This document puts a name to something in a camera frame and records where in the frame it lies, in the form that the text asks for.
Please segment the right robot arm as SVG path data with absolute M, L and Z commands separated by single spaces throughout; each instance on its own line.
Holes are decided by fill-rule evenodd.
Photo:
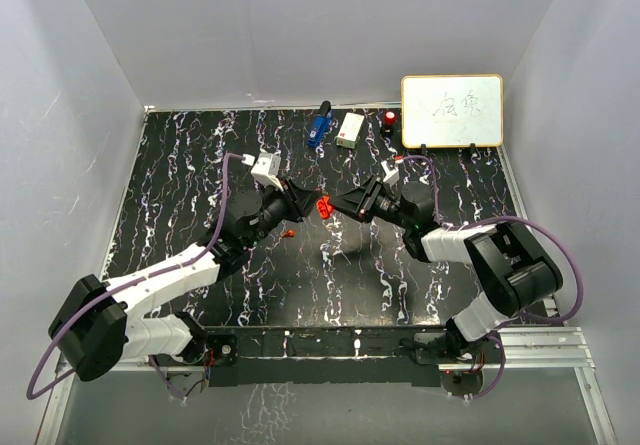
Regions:
M 496 220 L 446 229 L 436 221 L 435 193 L 426 184 L 411 181 L 394 193 L 380 178 L 371 177 L 328 198 L 327 205 L 362 223 L 380 218 L 402 228 L 406 250 L 420 262 L 462 263 L 474 270 L 478 296 L 446 322 L 443 335 L 427 343 L 403 339 L 401 345 L 409 350 L 469 361 L 490 332 L 563 285 L 558 266 L 525 224 Z

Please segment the red round case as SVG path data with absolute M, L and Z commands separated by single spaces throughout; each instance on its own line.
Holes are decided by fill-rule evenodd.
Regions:
M 322 196 L 316 201 L 316 209 L 323 220 L 329 219 L 334 211 L 328 196 Z

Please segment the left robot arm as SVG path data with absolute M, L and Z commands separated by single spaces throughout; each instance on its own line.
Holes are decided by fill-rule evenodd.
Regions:
M 278 187 L 232 195 L 218 220 L 197 242 L 155 265 L 105 282 L 79 279 L 48 333 L 82 381 L 95 380 L 123 359 L 171 355 L 186 364 L 206 352 L 206 334 L 184 312 L 149 312 L 241 269 L 250 251 L 281 222 L 299 223 L 321 193 L 284 180 Z

